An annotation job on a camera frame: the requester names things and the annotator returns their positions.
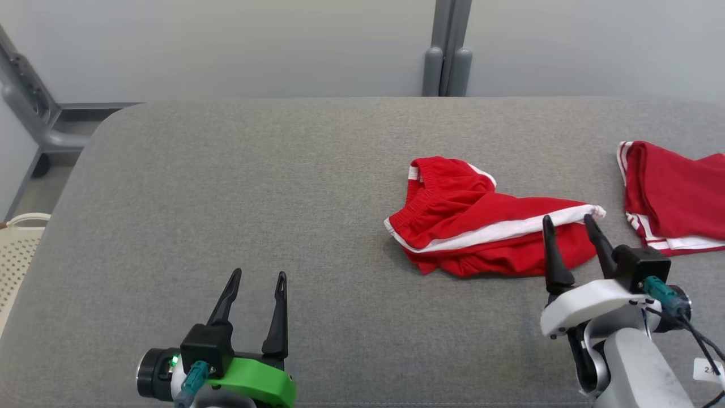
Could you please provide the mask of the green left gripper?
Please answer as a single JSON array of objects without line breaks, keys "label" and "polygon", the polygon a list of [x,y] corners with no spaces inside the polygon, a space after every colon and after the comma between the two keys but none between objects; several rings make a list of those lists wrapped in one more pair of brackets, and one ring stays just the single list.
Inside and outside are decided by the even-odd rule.
[{"label": "green left gripper", "polygon": [[[242,270],[234,269],[208,318],[207,327],[232,328],[231,307],[237,298]],[[262,355],[236,356],[206,382],[206,407],[293,407],[297,385],[285,371],[288,357],[287,274],[279,273],[275,285],[274,316]]]}]

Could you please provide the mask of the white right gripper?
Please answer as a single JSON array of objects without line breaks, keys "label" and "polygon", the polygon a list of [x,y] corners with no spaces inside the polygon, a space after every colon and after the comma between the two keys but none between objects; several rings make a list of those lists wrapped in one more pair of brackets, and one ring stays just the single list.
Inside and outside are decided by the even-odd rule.
[{"label": "white right gripper", "polygon": [[613,259],[614,248],[609,243],[591,214],[583,217],[588,239],[595,246],[596,255],[605,279],[594,280],[572,289],[575,279],[565,267],[556,239],[555,225],[551,216],[542,219],[545,249],[545,286],[550,295],[559,295],[547,305],[540,318],[542,335],[558,335],[580,324],[591,337],[608,337],[624,328],[632,328],[649,335],[657,330],[662,318],[649,312],[652,308],[662,312],[659,301],[646,294],[633,294],[615,278],[617,263]]}]

